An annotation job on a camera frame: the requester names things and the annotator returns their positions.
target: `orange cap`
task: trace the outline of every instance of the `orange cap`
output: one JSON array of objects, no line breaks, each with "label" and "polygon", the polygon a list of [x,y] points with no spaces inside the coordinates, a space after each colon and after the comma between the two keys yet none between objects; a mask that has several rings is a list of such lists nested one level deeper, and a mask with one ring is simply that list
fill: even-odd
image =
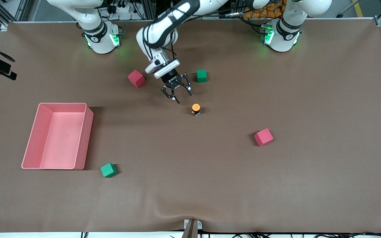
[{"label": "orange cap", "polygon": [[192,105],[192,110],[193,111],[199,111],[201,109],[201,106],[199,104],[193,104]]}]

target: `brown tabletop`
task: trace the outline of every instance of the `brown tabletop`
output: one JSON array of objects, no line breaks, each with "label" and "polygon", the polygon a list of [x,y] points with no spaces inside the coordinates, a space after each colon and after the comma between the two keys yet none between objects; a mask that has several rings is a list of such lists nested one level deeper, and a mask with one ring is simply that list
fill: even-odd
[{"label": "brown tabletop", "polygon": [[[167,99],[130,23],[98,55],[74,24],[13,23],[0,50],[0,232],[159,231],[186,218],[210,232],[381,232],[381,28],[308,20],[287,53],[239,21],[192,21],[174,46],[180,73],[206,69],[193,96]],[[85,170],[21,169],[40,102],[95,113]],[[199,103],[202,114],[191,115]],[[274,142],[255,146],[269,128]],[[103,178],[100,166],[120,174]]]}]

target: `pink plastic container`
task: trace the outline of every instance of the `pink plastic container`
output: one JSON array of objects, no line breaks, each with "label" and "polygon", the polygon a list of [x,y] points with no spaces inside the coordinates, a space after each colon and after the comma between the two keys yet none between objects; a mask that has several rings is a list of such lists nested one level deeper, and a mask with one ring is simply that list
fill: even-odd
[{"label": "pink plastic container", "polygon": [[41,103],[23,169],[83,169],[94,113],[86,103]]}]

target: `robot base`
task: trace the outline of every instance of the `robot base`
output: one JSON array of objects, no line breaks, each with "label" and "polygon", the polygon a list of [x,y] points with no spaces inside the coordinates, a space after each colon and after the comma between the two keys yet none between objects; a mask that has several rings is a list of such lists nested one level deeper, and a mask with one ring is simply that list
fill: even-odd
[{"label": "robot base", "polygon": [[104,21],[104,23],[107,24],[107,33],[101,38],[100,42],[93,42],[86,37],[89,48],[98,54],[110,53],[115,48],[120,48],[121,43],[123,29],[110,21]]},{"label": "robot base", "polygon": [[274,19],[271,22],[269,22],[267,25],[263,25],[261,27],[261,32],[266,33],[265,36],[261,36],[261,43],[263,46],[268,46],[272,50],[277,52],[286,52],[289,51],[292,46],[294,46],[297,42],[299,33],[293,37],[292,40],[285,40],[283,37],[277,33],[277,22],[280,19]]}]

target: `orange blocks pile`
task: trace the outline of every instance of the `orange blocks pile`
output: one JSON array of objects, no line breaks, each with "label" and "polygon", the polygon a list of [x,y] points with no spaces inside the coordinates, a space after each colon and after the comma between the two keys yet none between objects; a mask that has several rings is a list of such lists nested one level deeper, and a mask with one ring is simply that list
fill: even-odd
[{"label": "orange blocks pile", "polygon": [[247,12],[243,15],[243,18],[278,18],[280,17],[284,10],[286,9],[287,0],[280,0],[277,3],[271,3],[265,7]]}]

